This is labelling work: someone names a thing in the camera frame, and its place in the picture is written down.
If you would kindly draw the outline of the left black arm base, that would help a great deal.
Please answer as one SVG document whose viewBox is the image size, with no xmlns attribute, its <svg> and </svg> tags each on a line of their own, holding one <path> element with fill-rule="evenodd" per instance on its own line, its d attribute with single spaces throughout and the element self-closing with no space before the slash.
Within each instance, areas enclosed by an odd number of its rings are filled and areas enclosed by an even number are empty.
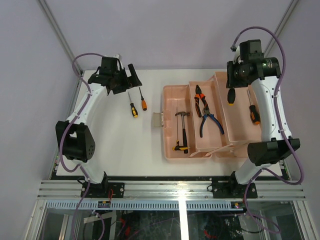
<svg viewBox="0 0 320 240">
<path fill-rule="evenodd" d="M 85 198 L 123 198 L 124 182 L 110 182 L 105 175 L 101 183 L 90 183 Z"/>
</svg>

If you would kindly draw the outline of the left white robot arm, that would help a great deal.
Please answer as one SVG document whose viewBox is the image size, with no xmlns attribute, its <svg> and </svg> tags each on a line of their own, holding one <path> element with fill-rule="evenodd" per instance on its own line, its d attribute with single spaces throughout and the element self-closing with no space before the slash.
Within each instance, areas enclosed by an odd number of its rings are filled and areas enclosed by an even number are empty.
<svg viewBox="0 0 320 240">
<path fill-rule="evenodd" d="M 130 63 L 125 68 L 119 55 L 102 55 L 100 66 L 82 82 L 87 90 L 79 105 L 67 120 L 58 121 L 55 125 L 59 164 L 68 173 L 77 170 L 83 173 L 82 197 L 112 198 L 117 194 L 117 188 L 109 183 L 107 173 L 94 159 L 96 142 L 90 126 L 100 102 L 110 93 L 117 95 L 143 84 L 134 65 Z"/>
</svg>

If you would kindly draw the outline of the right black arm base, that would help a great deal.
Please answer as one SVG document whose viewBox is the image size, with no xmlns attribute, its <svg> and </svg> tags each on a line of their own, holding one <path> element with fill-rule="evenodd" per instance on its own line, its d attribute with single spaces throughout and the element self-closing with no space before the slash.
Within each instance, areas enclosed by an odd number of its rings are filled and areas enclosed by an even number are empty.
<svg viewBox="0 0 320 240">
<path fill-rule="evenodd" d="M 213 194 L 215 199 L 243 199 L 246 188 L 247 184 L 239 184 L 237 182 L 235 171 L 233 171 L 228 181 L 218 182 L 213 180 L 211 185 L 207 187 L 207 190 Z M 248 199 L 258 198 L 256 185 L 254 183 L 249 184 L 246 197 Z"/>
</svg>

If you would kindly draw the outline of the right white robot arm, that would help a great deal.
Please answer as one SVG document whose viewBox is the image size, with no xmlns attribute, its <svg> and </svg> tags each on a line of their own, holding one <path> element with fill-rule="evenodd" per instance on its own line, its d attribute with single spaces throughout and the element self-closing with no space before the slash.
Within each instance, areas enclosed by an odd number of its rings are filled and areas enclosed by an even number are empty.
<svg viewBox="0 0 320 240">
<path fill-rule="evenodd" d="M 247 40 L 232 49 L 236 54 L 227 63 L 227 101 L 236 99 L 236 88 L 251 86 L 260 115 L 261 141 L 247 146 L 248 158 L 234 171 L 226 185 L 233 197 L 240 197 L 252 178 L 263 169 L 295 153 L 300 140 L 293 138 L 287 125 L 280 87 L 280 64 L 275 57 L 265 57 L 259 39 Z"/>
</svg>

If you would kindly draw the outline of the pink plastic tool box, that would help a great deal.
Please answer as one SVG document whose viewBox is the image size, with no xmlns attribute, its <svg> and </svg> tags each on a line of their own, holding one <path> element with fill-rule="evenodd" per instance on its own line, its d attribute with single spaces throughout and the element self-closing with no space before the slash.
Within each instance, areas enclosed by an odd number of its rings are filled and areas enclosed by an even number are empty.
<svg viewBox="0 0 320 240">
<path fill-rule="evenodd" d="M 257 99 L 251 86 L 237 88 L 233 105 L 227 101 L 226 72 L 216 72 L 206 81 L 191 81 L 184 85 L 166 85 L 162 91 L 162 111 L 152 116 L 154 126 L 162 128 L 163 152 L 167 161 L 196 162 L 218 158 L 247 158 L 249 143 L 261 141 L 260 125 L 251 121 L 249 98 Z M 184 117 L 188 153 L 173 151 L 177 141 L 183 145 L 182 118 L 177 112 L 190 113 Z"/>
</svg>

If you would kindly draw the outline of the long black orange screwdriver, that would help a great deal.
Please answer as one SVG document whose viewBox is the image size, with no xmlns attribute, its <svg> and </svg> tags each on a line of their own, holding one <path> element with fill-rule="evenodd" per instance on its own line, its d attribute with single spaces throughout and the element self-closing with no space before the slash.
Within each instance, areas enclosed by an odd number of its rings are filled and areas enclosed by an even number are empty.
<svg viewBox="0 0 320 240">
<path fill-rule="evenodd" d="M 247 91 L 247 96 L 248 96 L 248 100 L 249 100 L 250 119 L 254 125 L 259 125 L 260 121 L 261 121 L 260 115 L 257 111 L 256 106 L 253 104 L 250 90 L 247 89 L 246 91 Z"/>
</svg>

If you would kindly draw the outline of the claw hammer black handle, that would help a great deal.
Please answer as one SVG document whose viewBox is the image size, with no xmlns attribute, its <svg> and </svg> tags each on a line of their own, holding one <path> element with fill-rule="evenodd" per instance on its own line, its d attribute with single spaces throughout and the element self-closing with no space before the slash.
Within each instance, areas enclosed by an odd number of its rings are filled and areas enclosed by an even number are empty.
<svg viewBox="0 0 320 240">
<path fill-rule="evenodd" d="M 183 145 L 179 144 L 179 141 L 177 140 L 176 146 L 173 148 L 175 151 L 183 151 L 184 154 L 189 153 L 188 148 L 188 140 L 187 140 L 187 133 L 186 133 L 186 126 L 185 126 L 185 117 L 188 117 L 190 115 L 189 112 L 180 111 L 175 114 L 175 116 L 181 116 L 181 125 L 182 125 L 182 141 Z"/>
</svg>

